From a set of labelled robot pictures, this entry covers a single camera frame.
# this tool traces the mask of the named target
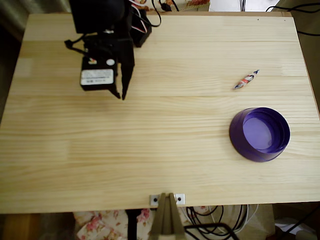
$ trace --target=wooden tabletop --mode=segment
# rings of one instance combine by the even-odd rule
[[[171,192],[188,206],[320,200],[320,121],[293,18],[164,15],[134,50],[125,101],[82,90],[82,56],[64,45],[77,37],[70,14],[29,17],[0,127],[0,213],[144,208]],[[270,162],[230,142],[251,107],[290,125]]]

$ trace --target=wrapped candy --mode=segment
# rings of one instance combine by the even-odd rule
[[[248,83],[250,83],[255,78],[255,76],[258,74],[259,71],[260,70],[258,69],[257,71],[254,71],[252,74],[246,76],[244,79],[239,81],[233,89],[240,89],[245,85],[247,85]]]

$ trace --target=purple bowl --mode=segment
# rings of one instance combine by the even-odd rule
[[[253,107],[235,115],[229,135],[232,145],[242,156],[255,162],[267,162],[286,148],[290,128],[277,111],[268,107]]]

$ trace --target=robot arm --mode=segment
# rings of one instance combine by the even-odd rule
[[[81,87],[85,91],[109,90],[120,99],[116,78],[118,63],[121,63],[124,100],[135,66],[133,45],[141,47],[151,33],[150,22],[145,17],[146,33],[133,29],[132,21],[137,16],[133,16],[128,0],[69,1],[76,32],[83,36],[64,43],[68,49],[83,54]],[[84,42],[84,50],[73,47],[80,40]]]

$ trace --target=black wire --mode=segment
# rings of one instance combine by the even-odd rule
[[[302,7],[309,7],[309,6],[317,6],[320,5],[320,3],[318,2],[314,2],[314,3],[305,3],[305,4],[300,4],[297,6],[294,6],[292,9],[298,9],[298,8],[302,8]]]
[[[175,6],[176,11],[177,11],[177,12],[179,12],[179,8],[178,8],[178,6],[177,6],[177,4],[176,4],[175,0],[171,0],[171,1],[173,2],[173,5]]]
[[[200,215],[200,216],[209,216],[209,215],[213,214],[216,211],[217,208],[218,208],[218,206],[215,206],[215,208],[211,212],[205,213],[205,214],[202,214],[202,213],[199,213],[199,212],[196,212],[196,211],[195,211],[195,213]]]
[[[189,207],[188,209],[191,211],[192,214],[194,214],[194,216],[195,216],[195,218],[197,219],[197,221],[199,222],[199,224],[202,224],[201,221],[199,220],[199,218],[197,217],[197,215],[201,215],[201,214],[198,213],[198,212],[196,212],[195,209],[194,209],[194,207]],[[196,223],[196,221],[195,221],[194,219],[192,219],[192,218],[190,217],[189,212],[188,212],[188,209],[187,209],[188,218],[190,219],[190,221],[191,221],[191,223],[192,223],[193,225],[196,225],[197,223]],[[239,228],[240,226],[242,226],[242,225],[245,223],[246,216],[247,216],[247,211],[248,211],[248,210],[249,210],[249,209],[246,208],[246,211],[245,211],[245,213],[244,213],[244,215],[243,215],[243,217],[242,217],[242,219],[241,219],[241,221],[240,221],[240,218],[241,218],[241,215],[242,215],[242,211],[243,211],[243,205],[241,205],[241,207],[240,207],[240,212],[239,212],[237,221],[236,221],[234,227],[232,228],[232,231],[237,230],[237,228]],[[223,212],[222,212],[222,214],[221,214],[221,216],[220,216],[220,219],[219,219],[218,223],[221,222],[222,216],[223,216]],[[202,230],[202,229],[198,229],[199,233],[200,233],[202,236],[203,236],[203,234],[206,234],[206,235],[208,235],[208,234],[213,234],[213,235],[219,236],[219,237],[225,237],[225,236],[227,236],[227,237],[225,238],[225,240],[227,240],[228,238],[230,238],[229,233],[215,233],[214,231],[217,229],[217,227],[215,227],[213,230],[209,230],[209,229],[207,229],[207,228],[205,228],[205,227],[203,227],[203,229],[204,229],[205,231]]]
[[[308,32],[304,32],[304,31],[296,31],[298,34],[304,34],[304,35],[308,35],[308,36],[314,36],[314,37],[319,37],[320,34],[315,34],[315,33],[308,33]]]
[[[305,3],[305,4],[300,4],[294,7],[281,7],[281,6],[270,6],[267,8],[266,12],[268,12],[268,10],[270,8],[276,8],[276,9],[282,9],[282,10],[287,10],[287,12],[290,11],[297,11],[297,12],[301,12],[301,13],[306,13],[306,14],[314,14],[320,11],[320,8],[317,10],[313,10],[313,11],[308,11],[308,10],[302,10],[302,9],[297,9],[297,8],[302,8],[302,7],[309,7],[309,6],[318,6],[320,5],[320,3]],[[315,33],[308,33],[308,32],[304,32],[304,31],[296,31],[298,34],[304,34],[304,35],[308,35],[308,36],[313,36],[313,37],[319,37],[320,34],[315,34]]]
[[[222,227],[225,228],[226,231],[229,233],[229,236],[221,239],[221,240],[227,240],[230,237],[233,237],[234,240],[239,240],[237,235],[234,233],[234,231],[225,223],[207,223],[207,224],[198,224],[198,225],[189,225],[189,226],[184,226],[184,231],[187,231],[187,229],[200,229],[200,228],[213,228],[213,227]],[[210,238],[207,238],[206,236],[202,235],[205,239],[207,240],[212,240]]]
[[[151,0],[151,3],[152,3],[152,6],[153,6],[156,14],[158,14],[159,20],[160,20],[160,23],[159,23],[158,25],[153,25],[153,24],[151,24],[151,26],[152,26],[152,27],[159,27],[159,26],[161,25],[161,16],[160,16],[160,13],[158,12],[158,10],[157,10],[157,8],[156,8],[156,6],[155,6],[155,1],[154,1],[154,0]]]
[[[200,240],[199,238],[197,238],[195,235],[193,235],[193,233],[189,232],[188,230],[184,230],[187,234],[189,234],[191,237],[193,237],[195,240]]]
[[[300,224],[302,224],[307,218],[309,218],[311,215],[313,215],[318,209],[320,209],[320,205],[317,206],[315,209],[313,209],[311,212],[309,212],[307,215],[305,215],[304,218],[302,218],[300,221],[298,221],[295,225],[293,225],[292,227],[290,227],[287,231],[285,231],[284,233],[282,233],[282,235],[277,239],[283,239],[285,235],[287,235],[288,233],[290,233],[293,229],[295,229],[296,227],[298,227]]]
[[[308,5],[306,4],[301,4],[298,6],[294,6],[294,7],[282,7],[282,6],[270,6],[268,7],[265,11],[268,12],[268,10],[270,8],[275,8],[275,9],[282,9],[282,10],[287,10],[288,12],[290,11],[297,11],[297,12],[301,12],[301,13],[306,13],[306,14],[314,14],[320,11],[320,8],[317,10],[313,10],[313,11],[308,11],[308,10],[302,10],[302,9],[297,9],[297,8],[301,8],[301,7],[306,7],[306,6],[317,6],[320,5],[320,3],[309,3]]]
[[[193,225],[196,225],[196,224],[197,224],[197,222],[196,222],[192,217],[190,217],[188,210],[190,210],[190,212],[194,215],[195,219],[199,222],[199,224],[202,224],[202,222],[199,220],[199,218],[198,218],[198,216],[197,216],[197,214],[196,214],[195,209],[194,209],[193,207],[187,207],[187,209],[186,209],[186,214],[187,214],[188,218],[190,219],[191,223],[192,223]],[[224,206],[221,206],[221,215],[220,215],[220,218],[219,218],[218,223],[221,222],[223,215],[224,215]],[[217,235],[217,236],[218,236],[218,233],[214,233],[214,231],[215,231],[217,228],[218,228],[218,227],[216,226],[213,230],[209,230],[209,229],[207,229],[207,228],[204,228],[205,231],[202,230],[202,229],[198,229],[198,231],[201,233],[201,235],[203,235],[203,234],[213,234],[213,235]]]

